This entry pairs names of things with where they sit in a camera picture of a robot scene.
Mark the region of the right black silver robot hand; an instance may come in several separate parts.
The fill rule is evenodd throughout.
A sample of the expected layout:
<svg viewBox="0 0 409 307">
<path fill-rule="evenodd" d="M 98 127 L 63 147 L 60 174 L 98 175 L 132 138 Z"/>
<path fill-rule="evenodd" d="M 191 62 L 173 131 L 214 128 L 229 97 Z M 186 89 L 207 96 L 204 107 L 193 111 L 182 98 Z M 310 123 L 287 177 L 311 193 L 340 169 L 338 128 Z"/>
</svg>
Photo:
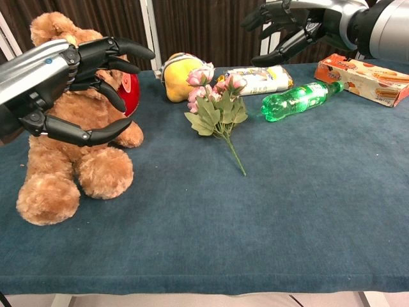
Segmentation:
<svg viewBox="0 0 409 307">
<path fill-rule="evenodd" d="M 367 8 L 358 0 L 272 0 L 262 4 L 241 22 L 241 27 L 252 31 L 268 24 L 259 35 L 265 39 L 285 31 L 275 49 L 251 59 L 255 67 L 283 64 L 308 46 L 327 39 L 339 49 L 353 51 L 357 46 L 348 37 L 353 17 Z"/>
</svg>

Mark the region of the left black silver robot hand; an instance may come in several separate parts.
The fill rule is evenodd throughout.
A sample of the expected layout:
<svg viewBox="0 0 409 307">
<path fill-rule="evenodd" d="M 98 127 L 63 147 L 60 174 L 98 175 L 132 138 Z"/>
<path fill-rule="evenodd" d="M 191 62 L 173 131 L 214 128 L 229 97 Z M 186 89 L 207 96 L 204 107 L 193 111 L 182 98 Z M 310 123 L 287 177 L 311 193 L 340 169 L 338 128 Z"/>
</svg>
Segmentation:
<svg viewBox="0 0 409 307">
<path fill-rule="evenodd" d="M 11 143 L 24 130 L 35 137 L 46 135 L 78 146 L 101 145 L 119 136 L 131 124 L 129 119 L 83 130 L 45 112 L 65 92 L 90 88 L 124 112 L 124 101 L 96 72 L 114 69 L 138 73 L 139 67 L 121 59 L 126 54 L 155 58 L 153 51 L 133 40 L 108 36 L 78 46 L 65 39 L 52 40 L 0 65 L 0 146 Z"/>
</svg>

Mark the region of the brown plush teddy bear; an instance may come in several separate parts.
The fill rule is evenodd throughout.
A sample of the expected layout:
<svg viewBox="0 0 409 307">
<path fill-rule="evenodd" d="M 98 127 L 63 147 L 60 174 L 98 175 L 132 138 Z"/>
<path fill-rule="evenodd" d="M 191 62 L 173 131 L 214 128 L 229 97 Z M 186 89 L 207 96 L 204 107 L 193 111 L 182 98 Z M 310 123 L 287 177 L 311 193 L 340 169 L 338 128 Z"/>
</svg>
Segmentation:
<svg viewBox="0 0 409 307">
<path fill-rule="evenodd" d="M 62 94 L 47 113 L 84 130 L 103 128 L 125 117 L 92 89 Z M 114 139 L 117 147 L 79 147 L 47 136 L 30 136 L 27 174 L 17 200 L 19 214 L 32 224 L 56 224 L 75 214 L 81 192 L 101 199 L 124 193 L 134 171 L 122 148 L 137 147 L 143 139 L 135 122 Z"/>
</svg>

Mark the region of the orange biscuit box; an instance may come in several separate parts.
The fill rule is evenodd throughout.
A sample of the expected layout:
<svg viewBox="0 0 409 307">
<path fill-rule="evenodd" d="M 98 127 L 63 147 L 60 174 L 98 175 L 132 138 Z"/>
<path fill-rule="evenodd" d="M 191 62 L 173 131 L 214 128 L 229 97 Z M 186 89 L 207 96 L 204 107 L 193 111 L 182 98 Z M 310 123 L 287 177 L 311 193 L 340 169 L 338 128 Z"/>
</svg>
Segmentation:
<svg viewBox="0 0 409 307">
<path fill-rule="evenodd" d="M 321 60 L 314 77 L 326 83 L 342 82 L 349 92 L 387 107 L 409 98 L 408 74 L 338 54 Z"/>
</svg>

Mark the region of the green plastic bottle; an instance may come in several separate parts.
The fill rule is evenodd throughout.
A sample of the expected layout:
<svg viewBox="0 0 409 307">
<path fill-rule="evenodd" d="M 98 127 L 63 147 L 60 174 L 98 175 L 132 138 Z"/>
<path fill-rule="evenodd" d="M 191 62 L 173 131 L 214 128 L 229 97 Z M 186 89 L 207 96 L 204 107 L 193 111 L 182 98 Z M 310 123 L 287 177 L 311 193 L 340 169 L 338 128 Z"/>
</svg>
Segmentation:
<svg viewBox="0 0 409 307">
<path fill-rule="evenodd" d="M 272 94 L 262 100 L 261 113 L 269 122 L 304 112 L 324 104 L 331 96 L 344 90 L 344 84 L 336 81 L 316 81 L 297 86 L 283 93 Z"/>
</svg>

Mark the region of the red drum with white head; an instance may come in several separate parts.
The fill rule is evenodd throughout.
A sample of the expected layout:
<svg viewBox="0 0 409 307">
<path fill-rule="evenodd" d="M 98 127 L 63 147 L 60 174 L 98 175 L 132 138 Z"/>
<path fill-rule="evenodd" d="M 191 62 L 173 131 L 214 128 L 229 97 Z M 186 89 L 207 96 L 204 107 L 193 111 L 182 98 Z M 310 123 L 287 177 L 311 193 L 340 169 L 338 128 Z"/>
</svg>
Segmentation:
<svg viewBox="0 0 409 307">
<path fill-rule="evenodd" d="M 125 103 L 126 111 L 124 115 L 127 117 L 131 116 L 138 108 L 140 99 L 140 85 L 136 74 L 123 72 L 118 94 Z"/>
</svg>

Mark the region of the white wrapped snack package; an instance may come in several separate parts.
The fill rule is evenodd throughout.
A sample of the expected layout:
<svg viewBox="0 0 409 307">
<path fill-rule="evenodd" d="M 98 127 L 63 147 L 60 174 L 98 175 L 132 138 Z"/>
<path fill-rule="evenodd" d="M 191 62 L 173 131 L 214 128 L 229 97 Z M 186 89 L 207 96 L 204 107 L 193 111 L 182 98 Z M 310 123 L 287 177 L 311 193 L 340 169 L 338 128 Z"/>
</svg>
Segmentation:
<svg viewBox="0 0 409 307">
<path fill-rule="evenodd" d="M 293 86 L 292 77 L 280 65 L 272 67 L 240 67 L 224 72 L 218 81 L 225 81 L 230 74 L 239 74 L 246 81 L 241 95 L 257 95 L 285 91 Z"/>
</svg>

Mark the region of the yellow plush toy with goggles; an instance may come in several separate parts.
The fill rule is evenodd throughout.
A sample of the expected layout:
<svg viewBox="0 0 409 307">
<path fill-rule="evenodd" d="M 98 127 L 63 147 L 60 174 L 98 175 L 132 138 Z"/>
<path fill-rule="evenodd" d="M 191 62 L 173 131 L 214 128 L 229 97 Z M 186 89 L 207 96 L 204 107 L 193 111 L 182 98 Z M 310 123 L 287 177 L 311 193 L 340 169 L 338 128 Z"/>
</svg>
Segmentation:
<svg viewBox="0 0 409 307">
<path fill-rule="evenodd" d="M 155 71 L 155 75 L 165 86 L 168 99 L 179 103 L 187 100 L 193 89 L 187 82 L 189 73 L 203 65 L 213 67 L 212 62 L 205 62 L 193 54 L 177 52 L 170 56 L 159 70 Z"/>
</svg>

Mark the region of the artificial pink flower bouquet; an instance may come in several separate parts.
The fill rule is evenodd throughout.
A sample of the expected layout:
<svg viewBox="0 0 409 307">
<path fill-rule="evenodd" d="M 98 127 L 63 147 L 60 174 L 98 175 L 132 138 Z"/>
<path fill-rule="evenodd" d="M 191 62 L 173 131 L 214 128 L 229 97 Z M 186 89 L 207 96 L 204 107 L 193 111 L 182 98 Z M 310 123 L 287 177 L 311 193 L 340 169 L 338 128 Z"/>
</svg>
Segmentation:
<svg viewBox="0 0 409 307">
<path fill-rule="evenodd" d="M 230 73 L 226 77 L 221 76 L 215 86 L 210 86 L 214 72 L 210 65 L 189 72 L 187 82 L 193 90 L 189 93 L 189 112 L 185 113 L 185 117 L 200 136 L 224 139 L 245 175 L 230 137 L 232 130 L 248 117 L 241 97 L 247 81 L 240 74 Z"/>
</svg>

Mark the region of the blue table cloth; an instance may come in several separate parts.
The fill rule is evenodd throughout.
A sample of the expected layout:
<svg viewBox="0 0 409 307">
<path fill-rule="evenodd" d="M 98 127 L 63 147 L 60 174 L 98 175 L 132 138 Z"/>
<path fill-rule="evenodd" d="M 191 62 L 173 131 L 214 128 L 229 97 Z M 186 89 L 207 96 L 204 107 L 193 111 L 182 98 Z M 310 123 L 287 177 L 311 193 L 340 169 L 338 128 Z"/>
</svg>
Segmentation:
<svg viewBox="0 0 409 307">
<path fill-rule="evenodd" d="M 139 81 L 144 142 L 115 199 L 29 224 L 15 208 L 27 136 L 0 148 L 1 292 L 409 291 L 409 98 L 344 91 L 270 123 L 246 96 L 232 154 L 191 129 L 153 72 Z"/>
</svg>

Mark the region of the white partition frame post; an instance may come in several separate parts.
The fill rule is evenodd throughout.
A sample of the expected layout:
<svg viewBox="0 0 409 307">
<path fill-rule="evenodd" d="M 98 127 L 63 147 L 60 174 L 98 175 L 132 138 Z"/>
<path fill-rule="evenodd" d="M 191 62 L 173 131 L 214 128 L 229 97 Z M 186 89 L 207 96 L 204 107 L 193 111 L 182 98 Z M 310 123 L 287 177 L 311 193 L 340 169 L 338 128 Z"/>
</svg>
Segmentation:
<svg viewBox="0 0 409 307">
<path fill-rule="evenodd" d="M 151 60 L 153 70 L 159 70 L 162 66 L 160 55 L 160 45 L 157 34 L 157 23 L 153 9 L 153 0 L 139 0 L 143 16 L 144 32 L 148 48 L 155 53 L 155 58 Z"/>
<path fill-rule="evenodd" d="M 22 54 L 22 50 L 17 43 L 6 19 L 0 11 L 0 49 L 9 61 Z"/>
</svg>

